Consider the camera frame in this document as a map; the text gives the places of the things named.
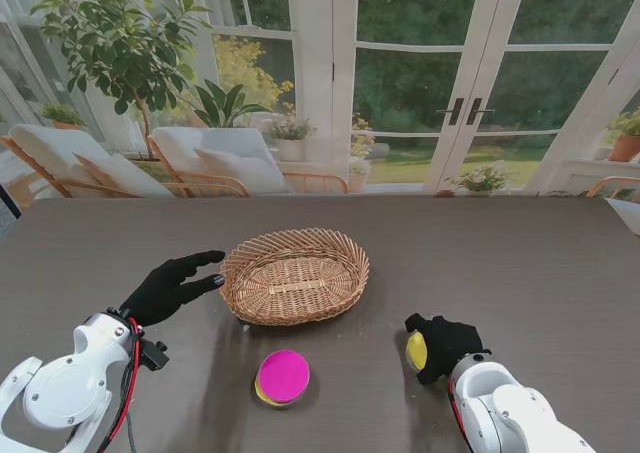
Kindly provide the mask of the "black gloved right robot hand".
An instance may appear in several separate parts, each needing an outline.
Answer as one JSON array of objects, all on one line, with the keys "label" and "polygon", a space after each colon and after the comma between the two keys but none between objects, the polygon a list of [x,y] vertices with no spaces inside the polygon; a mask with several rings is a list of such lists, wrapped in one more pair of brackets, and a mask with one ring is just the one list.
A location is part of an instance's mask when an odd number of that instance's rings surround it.
[{"label": "black gloved right robot hand", "polygon": [[474,326],[451,322],[443,316],[426,319],[414,313],[405,320],[405,328],[409,333],[406,356],[422,385],[449,377],[457,363],[469,354],[489,353]]}]

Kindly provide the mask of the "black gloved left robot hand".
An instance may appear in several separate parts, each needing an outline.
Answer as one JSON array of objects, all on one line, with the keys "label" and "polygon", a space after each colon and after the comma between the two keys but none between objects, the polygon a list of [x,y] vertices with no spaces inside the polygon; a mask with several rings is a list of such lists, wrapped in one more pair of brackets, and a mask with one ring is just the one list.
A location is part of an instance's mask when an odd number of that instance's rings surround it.
[{"label": "black gloved left robot hand", "polygon": [[165,261],[121,304],[121,317],[133,318],[142,327],[167,320],[182,306],[224,284],[225,278],[219,273],[189,281],[200,267],[220,263],[224,258],[224,252],[210,250]]}]

